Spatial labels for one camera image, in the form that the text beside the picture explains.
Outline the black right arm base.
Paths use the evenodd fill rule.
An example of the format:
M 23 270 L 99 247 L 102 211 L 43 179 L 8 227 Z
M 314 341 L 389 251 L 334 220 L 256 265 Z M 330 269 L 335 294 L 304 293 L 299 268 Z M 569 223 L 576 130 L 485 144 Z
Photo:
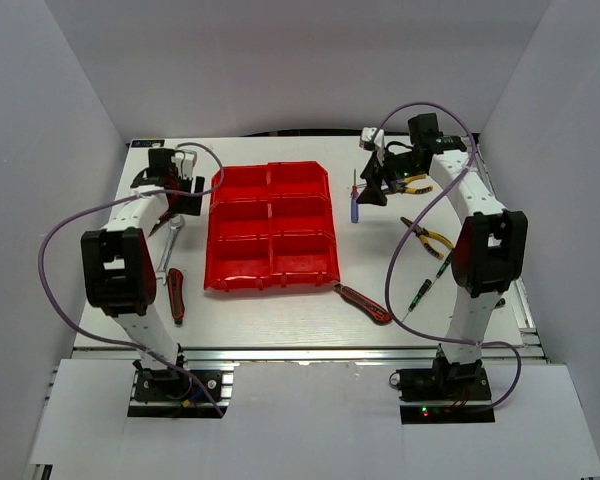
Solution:
M 406 368 L 388 383 L 399 394 L 403 425 L 494 423 L 492 394 L 482 365 L 475 376 L 452 379 L 443 367 Z

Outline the yellow handled pliers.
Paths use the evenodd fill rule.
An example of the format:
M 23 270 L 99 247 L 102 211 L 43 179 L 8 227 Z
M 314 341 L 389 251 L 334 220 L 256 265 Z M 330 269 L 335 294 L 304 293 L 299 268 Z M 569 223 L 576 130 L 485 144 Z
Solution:
M 445 255 L 431 245 L 431 240 L 443 245 L 449 252 L 452 252 L 454 249 L 454 244 L 447 237 L 437 232 L 429 231 L 419 225 L 414 227 L 414 234 L 419 239 L 421 245 L 427 251 L 427 253 L 438 260 L 443 259 Z
M 386 189 L 388 194 L 424 195 L 433 191 L 432 185 L 413 186 L 414 182 L 424 181 L 426 174 L 407 176 L 392 182 Z

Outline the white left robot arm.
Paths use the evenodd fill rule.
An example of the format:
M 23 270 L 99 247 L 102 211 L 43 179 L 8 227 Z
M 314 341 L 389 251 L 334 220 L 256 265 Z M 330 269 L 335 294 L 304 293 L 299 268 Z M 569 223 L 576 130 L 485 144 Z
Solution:
M 157 387 L 179 399 L 189 392 L 192 377 L 174 364 L 179 346 L 154 306 L 157 262 L 148 238 L 163 217 L 200 212 L 204 179 L 193 175 L 197 154 L 192 151 L 162 147 L 147 155 L 147 167 L 129 187 L 131 199 L 103 227 L 82 235 L 84 281 L 89 304 L 112 318 L 131 342 L 146 348 L 141 367 L 161 369 Z M 164 367 L 163 361 L 171 364 Z

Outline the silver open-end wrench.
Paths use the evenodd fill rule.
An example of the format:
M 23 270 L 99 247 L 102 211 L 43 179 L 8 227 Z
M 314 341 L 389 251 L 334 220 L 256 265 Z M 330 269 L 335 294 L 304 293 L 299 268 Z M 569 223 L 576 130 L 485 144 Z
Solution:
M 176 242 L 176 239 L 177 239 L 180 231 L 182 230 L 182 228 L 184 226 L 185 226 L 185 219 L 184 219 L 184 216 L 181 214 L 174 216 L 168 222 L 169 233 L 168 233 L 166 243 L 165 243 L 161 258 L 159 260 L 159 263 L 158 263 L 158 266 L 157 266 L 156 272 L 155 272 L 156 280 L 160 281 L 163 285 L 165 285 L 167 283 L 169 262 L 170 262 L 174 244 Z

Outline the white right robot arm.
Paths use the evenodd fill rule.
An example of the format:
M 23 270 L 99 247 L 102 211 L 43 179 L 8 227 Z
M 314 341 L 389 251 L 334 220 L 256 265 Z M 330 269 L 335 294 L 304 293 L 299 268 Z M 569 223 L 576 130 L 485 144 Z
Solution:
M 460 366 L 480 360 L 496 303 L 521 275 L 528 219 L 495 198 L 471 169 L 468 147 L 460 137 L 444 134 L 435 114 L 411 118 L 408 131 L 410 147 L 394 154 L 382 130 L 362 130 L 360 146 L 371 157 L 361 173 L 366 186 L 357 202 L 384 207 L 390 195 L 405 192 L 408 178 L 424 174 L 443 189 L 462 224 L 451 261 L 456 302 L 440 344 L 448 364 L 431 374 L 433 390 L 452 399 L 468 385 Z

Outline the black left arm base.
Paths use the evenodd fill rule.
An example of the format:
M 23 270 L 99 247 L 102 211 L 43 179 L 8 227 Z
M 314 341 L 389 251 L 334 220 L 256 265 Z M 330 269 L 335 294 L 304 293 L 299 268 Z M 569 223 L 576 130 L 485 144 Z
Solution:
M 150 370 L 143 368 L 139 360 L 133 362 L 135 369 L 127 416 L 129 418 L 154 419 L 219 419 L 213 406 L 221 406 L 223 375 L 221 370 L 191 370 L 208 391 L 213 401 L 190 377 L 170 369 Z

